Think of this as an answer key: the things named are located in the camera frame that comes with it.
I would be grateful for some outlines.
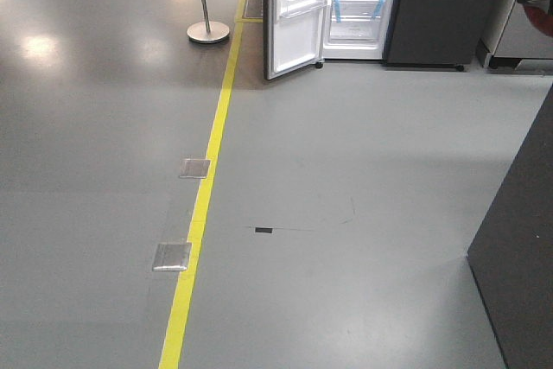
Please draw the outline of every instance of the glass shelf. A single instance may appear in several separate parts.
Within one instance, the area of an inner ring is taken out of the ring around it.
[[[280,17],[285,19],[323,8],[327,0],[282,0]]]

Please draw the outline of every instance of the epoxy floor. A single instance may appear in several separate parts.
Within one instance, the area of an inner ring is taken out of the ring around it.
[[[232,22],[238,0],[208,0]],[[0,366],[152,368],[229,44],[198,0],[0,0]],[[500,368],[464,258],[551,78],[332,62],[246,24],[181,368]],[[275,228],[256,234],[253,227]]]

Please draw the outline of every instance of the stanchion base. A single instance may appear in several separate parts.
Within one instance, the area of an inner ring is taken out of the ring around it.
[[[206,23],[198,22],[190,26],[187,30],[190,41],[198,43],[217,43],[228,38],[231,30],[224,23],[209,21],[211,32],[207,33]]]

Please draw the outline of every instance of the yellow floor line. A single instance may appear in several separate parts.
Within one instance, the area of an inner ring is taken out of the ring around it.
[[[263,23],[263,19],[259,17],[241,17],[236,22],[240,23]]]
[[[244,6],[245,0],[239,0],[236,21],[239,20],[239,14],[241,10],[244,9]],[[217,162],[219,160],[219,150],[223,139],[223,131],[225,129],[226,114],[228,113],[228,107],[231,101],[232,86],[234,84],[236,66],[238,64],[238,52],[240,50],[240,44],[242,43],[243,29],[244,23],[236,22],[234,34],[232,34],[231,50],[226,62],[225,76],[223,78],[219,103],[217,104],[217,111],[215,112],[211,135],[207,144],[206,159],[211,160],[211,164],[207,173],[207,178],[200,182],[192,220],[188,228],[188,242],[192,243],[192,252],[188,262],[188,269],[181,272],[177,280],[173,305],[171,306],[167,331],[165,333],[165,341],[163,342],[162,356],[158,366],[159,369],[178,369],[179,367],[188,313],[192,301],[192,292],[196,279],[196,271],[200,259],[201,241],[206,229],[207,210],[211,200],[215,172],[217,171]]]

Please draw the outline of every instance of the stanchion post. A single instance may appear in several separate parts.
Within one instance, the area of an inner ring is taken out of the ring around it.
[[[216,43],[228,38],[230,29],[224,23],[210,22],[207,12],[207,0],[201,0],[204,10],[204,22],[198,22],[188,28],[187,34],[190,41],[198,43]]]

